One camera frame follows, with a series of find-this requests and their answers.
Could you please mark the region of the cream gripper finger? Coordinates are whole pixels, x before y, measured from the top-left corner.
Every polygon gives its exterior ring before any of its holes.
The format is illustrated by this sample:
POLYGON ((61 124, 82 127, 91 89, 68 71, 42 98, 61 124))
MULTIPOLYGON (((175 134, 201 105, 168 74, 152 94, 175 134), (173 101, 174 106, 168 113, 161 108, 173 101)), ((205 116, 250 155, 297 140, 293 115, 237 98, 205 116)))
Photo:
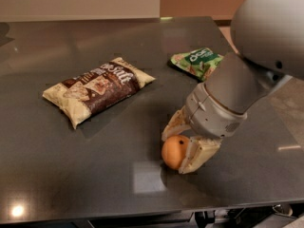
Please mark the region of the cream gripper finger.
POLYGON ((161 133, 161 140, 165 142, 168 138, 179 135, 180 133, 188 130, 190 124, 187 122, 187 116, 185 113, 185 107, 177 110, 171 117, 170 121, 161 133))
POLYGON ((218 152, 221 142, 222 139, 209 139, 202 136, 191 137, 179 173, 188 174, 197 171, 218 152))

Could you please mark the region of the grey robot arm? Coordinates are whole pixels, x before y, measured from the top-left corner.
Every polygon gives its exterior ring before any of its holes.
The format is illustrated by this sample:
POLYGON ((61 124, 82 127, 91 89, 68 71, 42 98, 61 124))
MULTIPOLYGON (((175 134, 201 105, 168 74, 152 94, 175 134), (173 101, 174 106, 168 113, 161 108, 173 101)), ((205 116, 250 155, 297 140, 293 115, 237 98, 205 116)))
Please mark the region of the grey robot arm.
POLYGON ((183 131, 195 132, 176 167, 181 174, 210 160, 255 102, 293 77, 304 79, 304 0, 245 0, 230 34, 237 50, 197 84, 161 134, 170 145, 183 131))

